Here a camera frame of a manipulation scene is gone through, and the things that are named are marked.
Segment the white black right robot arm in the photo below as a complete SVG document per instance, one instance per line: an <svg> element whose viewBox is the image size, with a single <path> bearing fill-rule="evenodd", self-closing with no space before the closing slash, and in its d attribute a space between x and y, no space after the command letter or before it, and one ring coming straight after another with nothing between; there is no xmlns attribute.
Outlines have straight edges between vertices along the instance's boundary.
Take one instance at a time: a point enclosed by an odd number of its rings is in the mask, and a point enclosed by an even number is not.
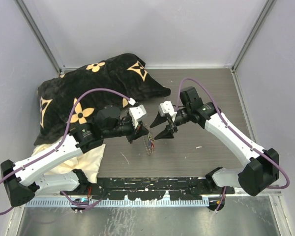
<svg viewBox="0 0 295 236"><path fill-rule="evenodd" d="M178 126L193 122L217 137L240 161L242 168L217 167L206 174L206 189L212 194L223 187L242 188L247 194L257 196L279 179L279 154L256 144L233 126L212 102L203 103L194 87L180 92L182 107L175 110L170 101L159 105L159 112L151 124L154 128L167 123L154 138L172 139Z"/></svg>

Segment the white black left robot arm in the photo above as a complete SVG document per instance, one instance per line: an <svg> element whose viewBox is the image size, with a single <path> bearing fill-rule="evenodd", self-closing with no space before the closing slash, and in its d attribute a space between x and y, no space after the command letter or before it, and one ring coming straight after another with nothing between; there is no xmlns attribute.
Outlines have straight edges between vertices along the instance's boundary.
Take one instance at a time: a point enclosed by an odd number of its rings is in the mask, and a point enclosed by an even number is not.
<svg viewBox="0 0 295 236"><path fill-rule="evenodd" d="M60 191L85 194L89 181L82 170L51 176L45 174L59 164L101 146L104 139L125 136L131 143L149 133L142 122L147 116L143 105L130 107L122 118L120 114L119 108L106 106L91 122L75 125L61 141L42 153L18 162L3 161L0 170L10 205L24 205L39 194Z"/></svg>

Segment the cream white cloth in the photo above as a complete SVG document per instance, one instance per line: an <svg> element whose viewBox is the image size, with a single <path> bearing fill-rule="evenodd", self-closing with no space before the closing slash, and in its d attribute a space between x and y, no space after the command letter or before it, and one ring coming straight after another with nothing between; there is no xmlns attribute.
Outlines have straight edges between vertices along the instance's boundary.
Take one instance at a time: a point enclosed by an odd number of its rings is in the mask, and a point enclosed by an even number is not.
<svg viewBox="0 0 295 236"><path fill-rule="evenodd" d="M84 172L90 183L97 183L100 164L104 156L106 145L96 147L85 154L73 157L53 169L46 172L46 175L66 174L74 169L80 169Z"/></svg>

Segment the black floral plush blanket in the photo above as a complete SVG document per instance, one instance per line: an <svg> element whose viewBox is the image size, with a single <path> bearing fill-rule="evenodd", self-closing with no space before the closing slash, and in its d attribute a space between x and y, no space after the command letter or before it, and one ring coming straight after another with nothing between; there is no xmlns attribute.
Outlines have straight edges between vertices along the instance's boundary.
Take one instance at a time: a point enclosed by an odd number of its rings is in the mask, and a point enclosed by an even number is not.
<svg viewBox="0 0 295 236"><path fill-rule="evenodd" d="M81 101L78 98L88 90L92 92ZM40 132L35 146L52 144L59 140L69 122L71 126L90 122L105 106L124 108L127 98L136 101L167 97L171 90L156 80L145 69L145 62L132 53L121 54L97 63L84 65L47 81L37 89L40 106Z"/></svg>

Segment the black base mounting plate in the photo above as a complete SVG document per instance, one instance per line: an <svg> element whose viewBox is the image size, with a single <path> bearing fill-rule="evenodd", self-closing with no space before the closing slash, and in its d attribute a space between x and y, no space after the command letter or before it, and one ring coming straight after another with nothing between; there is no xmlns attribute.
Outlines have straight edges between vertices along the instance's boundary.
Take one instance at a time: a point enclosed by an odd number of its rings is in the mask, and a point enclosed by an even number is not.
<svg viewBox="0 0 295 236"><path fill-rule="evenodd" d="M201 200L204 195L221 195L222 187L209 187L200 177L99 177L81 191L66 191L67 195L90 195L93 199L161 200L166 193L171 201Z"/></svg>

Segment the left aluminium frame post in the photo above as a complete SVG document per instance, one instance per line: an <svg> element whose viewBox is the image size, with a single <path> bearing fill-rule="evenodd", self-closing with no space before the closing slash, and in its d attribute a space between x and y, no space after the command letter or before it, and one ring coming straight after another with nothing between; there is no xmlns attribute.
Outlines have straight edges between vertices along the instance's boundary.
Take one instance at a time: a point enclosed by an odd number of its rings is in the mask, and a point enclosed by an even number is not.
<svg viewBox="0 0 295 236"><path fill-rule="evenodd" d="M30 7L25 0L14 1L27 22L32 33L36 37L45 55L53 65L56 72L60 75L64 74L66 67L63 65L62 60L56 51L56 48L48 35L47 28L43 25L40 19L39 13L33 3L30 3Z"/></svg>

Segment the aluminium frame post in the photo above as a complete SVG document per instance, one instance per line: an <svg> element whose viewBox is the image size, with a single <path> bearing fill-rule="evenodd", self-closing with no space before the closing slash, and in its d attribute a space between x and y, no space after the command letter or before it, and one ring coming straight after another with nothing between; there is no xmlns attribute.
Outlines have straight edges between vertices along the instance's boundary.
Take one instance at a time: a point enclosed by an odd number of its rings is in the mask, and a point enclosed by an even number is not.
<svg viewBox="0 0 295 236"><path fill-rule="evenodd" d="M60 75L64 74L66 67L63 65L62 60L56 51L56 48L48 35L47 28L43 25L40 19L39 13L33 3L30 3L30 7L25 0L14 1L27 22L32 33L36 37L45 55L53 65L56 72Z"/></svg>
<svg viewBox="0 0 295 236"><path fill-rule="evenodd" d="M233 73L236 72L236 70L238 69L241 61L243 60L245 54L247 53L249 47L251 46L253 40L255 39L255 37L257 36L258 32L260 31L260 29L262 28L267 16L270 14L272 8L274 7L274 5L276 4L276 0L266 0L264 6L262 7L255 23L253 24L252 29L250 30L233 66L231 67L231 71Z"/></svg>

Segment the right aluminium frame post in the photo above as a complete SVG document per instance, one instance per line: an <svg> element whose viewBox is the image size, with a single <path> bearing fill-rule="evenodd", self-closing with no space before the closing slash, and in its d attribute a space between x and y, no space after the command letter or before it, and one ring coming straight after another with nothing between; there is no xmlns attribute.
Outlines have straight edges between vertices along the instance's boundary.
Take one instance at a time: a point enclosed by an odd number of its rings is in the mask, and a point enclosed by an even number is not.
<svg viewBox="0 0 295 236"><path fill-rule="evenodd" d="M276 0L266 0L264 6L262 7L255 23L253 24L252 29L250 30L233 66L231 67L231 71L233 73L236 72L236 70L238 69L241 61L243 60L245 54L247 53L249 47L251 46L253 40L255 39L255 37L257 36L258 32L260 31L260 29L262 28L267 16L270 14L272 8L274 7L274 5L276 4Z"/></svg>

